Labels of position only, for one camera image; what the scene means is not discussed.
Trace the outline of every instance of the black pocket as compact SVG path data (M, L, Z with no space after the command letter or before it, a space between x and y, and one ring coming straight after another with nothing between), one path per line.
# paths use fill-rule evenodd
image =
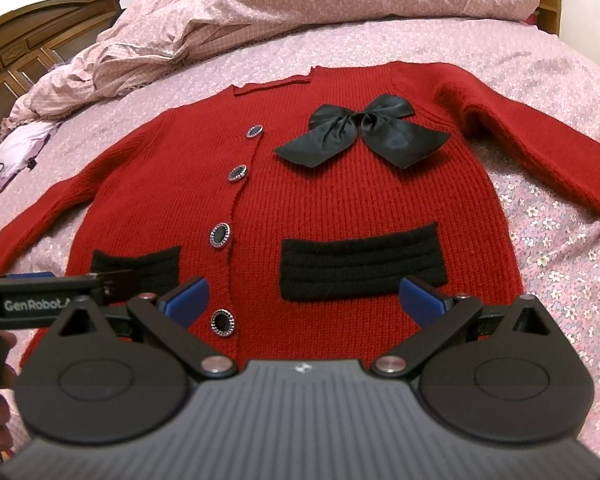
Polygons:
M141 292L152 292L162 296L178 286L180 249L180 246L172 247L137 258L109 256L101 251L93 251L91 272L135 270L138 273Z
M405 276L416 276L431 286L447 282L436 223L357 240L282 241L280 293L284 300L397 294Z

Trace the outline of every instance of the round button with silver rim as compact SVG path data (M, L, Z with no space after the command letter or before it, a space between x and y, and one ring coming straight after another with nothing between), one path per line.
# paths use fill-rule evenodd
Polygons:
M221 308L211 315L211 330L220 337L229 337L235 330L235 319L231 312Z
M253 137L259 136L263 130L264 127L262 124L256 124L255 126L252 126L247 130L247 139L253 139Z
M238 180L245 178L247 176L247 165L241 164L240 166L236 166L229 173L227 180L229 182L237 182Z
M219 249L223 247L231 237L231 228L229 224L225 222L220 222L216 227L211 229L211 234L209 235L209 242L213 247Z

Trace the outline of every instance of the satin ribbon bow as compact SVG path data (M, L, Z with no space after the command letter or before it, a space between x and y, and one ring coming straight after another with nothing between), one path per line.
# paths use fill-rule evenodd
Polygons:
M391 94L374 99L363 112L322 105L311 116L307 133L274 152L294 164L316 168L353 145L360 133L373 152L404 169L435 152L450 137L402 120L412 115L411 104Z

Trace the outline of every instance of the fabric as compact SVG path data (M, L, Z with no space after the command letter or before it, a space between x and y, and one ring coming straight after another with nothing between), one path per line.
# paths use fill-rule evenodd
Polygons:
M54 121L35 121L18 127L0 143L0 192L38 156L57 129Z
M413 106L410 121L451 135L421 163L398 170L362 143L316 170L273 153L301 134L325 101L360 109L391 92ZM181 245L180 281L202 275L211 290L208 311L190 329L239 365L251 358L360 358L368 364L417 330L396 295L285 301L278 270L283 240L360 239L436 222L448 274L443 290L511 302L523 289L506 218L463 138L486 133L554 189L600 212L600 144L455 66L316 68L238 94L230 87L168 110L53 186L0 232L0 272L63 212L93 200L68 274L87 272L94 250L138 257ZM266 130L250 139L246 132L254 124ZM237 162L251 171L231 183L227 169ZM228 222L234 234L214 248L209 233L219 222ZM210 329L212 313L221 308L235 317L231 337Z
M52 184L77 174L117 140L167 108L235 84L307 74L315 64L373 66L391 60L446 61L510 99L543 111L600 142L600 67L535 27L497 20L388 19L311 28L184 67L128 96L80 111L59 127L33 172L15 177L0 200L0 229ZM536 294L582 357L596 397L581 442L600 457L600 218L526 173L489 139L469 139L500 198L525 291ZM57 164L71 160L71 164ZM13 272L62 275L89 204L59 219ZM17 363L34 331L10 354ZM13 433L22 422L13 412ZM16 446L23 440L17 438Z
M178 286L179 261L179 247L143 254L139 258L110 256L101 251L93 251L89 272L134 270L138 276L140 290L163 296Z
M540 0L136 0L115 26L14 104L1 137L125 95L181 67L306 25L387 16L523 21Z
M309 118L307 133L274 151L289 162L316 168L350 148L360 132L370 150L404 170L449 139L444 132L400 120L414 113L407 100L390 94L377 97L361 112L322 105Z
M448 282L437 224L359 240L282 240L283 300L344 300L395 294L405 276L416 276L431 286Z

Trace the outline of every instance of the gray ribbed plate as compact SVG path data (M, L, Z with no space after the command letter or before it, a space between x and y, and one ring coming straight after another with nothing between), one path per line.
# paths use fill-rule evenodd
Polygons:
M357 361L255 361L203 383L146 437L99 449L35 440L1 471L11 480L597 480L600 460L576 441L471 443L433 421L405 383Z

